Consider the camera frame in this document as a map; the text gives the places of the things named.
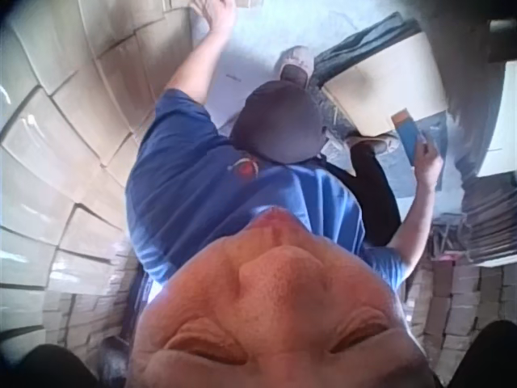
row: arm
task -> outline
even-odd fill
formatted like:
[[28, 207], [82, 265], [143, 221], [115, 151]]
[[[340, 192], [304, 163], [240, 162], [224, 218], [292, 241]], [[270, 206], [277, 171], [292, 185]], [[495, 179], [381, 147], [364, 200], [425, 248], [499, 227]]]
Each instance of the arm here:
[[416, 196], [406, 219], [388, 245], [397, 251], [406, 265], [405, 278], [413, 272], [426, 248], [435, 205], [435, 188], [442, 166], [443, 160], [432, 139], [427, 137], [425, 145], [419, 141], [414, 160]]
[[195, 0], [191, 6], [206, 18], [210, 32], [176, 70], [166, 88], [178, 89], [203, 105], [219, 57], [231, 36], [236, 7], [235, 0]]

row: white sneaker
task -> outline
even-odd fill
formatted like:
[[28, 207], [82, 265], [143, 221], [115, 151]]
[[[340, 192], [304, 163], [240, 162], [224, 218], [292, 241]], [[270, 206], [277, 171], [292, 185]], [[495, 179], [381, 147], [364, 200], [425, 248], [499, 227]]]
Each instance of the white sneaker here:
[[280, 58], [280, 79], [305, 89], [314, 73], [314, 55], [308, 47], [296, 46]]

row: hand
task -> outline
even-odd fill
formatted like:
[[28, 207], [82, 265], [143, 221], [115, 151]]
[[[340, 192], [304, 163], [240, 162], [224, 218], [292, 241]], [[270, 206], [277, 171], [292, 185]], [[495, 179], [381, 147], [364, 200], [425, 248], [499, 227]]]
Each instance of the hand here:
[[414, 175], [418, 186], [435, 190], [439, 174], [442, 171], [443, 159], [436, 149], [433, 139], [426, 134], [427, 143], [417, 141], [414, 156]]
[[237, 18], [235, 0], [193, 0], [191, 7], [207, 20], [211, 33], [230, 37]]

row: eye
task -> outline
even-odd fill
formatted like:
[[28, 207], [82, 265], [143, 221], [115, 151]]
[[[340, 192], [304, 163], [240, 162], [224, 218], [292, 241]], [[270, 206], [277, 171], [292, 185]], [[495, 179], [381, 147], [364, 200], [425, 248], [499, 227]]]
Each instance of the eye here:
[[336, 354], [344, 352], [348, 348], [356, 346], [357, 344], [360, 344], [369, 338], [375, 337], [376, 335], [379, 335], [386, 330], [388, 330], [388, 328], [380, 323], [370, 323], [368, 325], [364, 325], [363, 327], [360, 327], [357, 330], [354, 330], [342, 337], [340, 341], [332, 347], [330, 353]]
[[196, 337], [180, 335], [167, 348], [225, 365], [244, 365], [247, 362], [246, 354], [237, 345], [214, 344]]

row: shirt logo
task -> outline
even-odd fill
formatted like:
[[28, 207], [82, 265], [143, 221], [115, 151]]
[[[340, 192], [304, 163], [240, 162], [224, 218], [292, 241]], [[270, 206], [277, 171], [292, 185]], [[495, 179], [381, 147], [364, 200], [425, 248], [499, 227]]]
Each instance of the shirt logo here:
[[253, 179], [259, 175], [259, 165], [252, 158], [240, 158], [232, 166], [228, 167], [228, 170], [234, 171], [244, 179]]

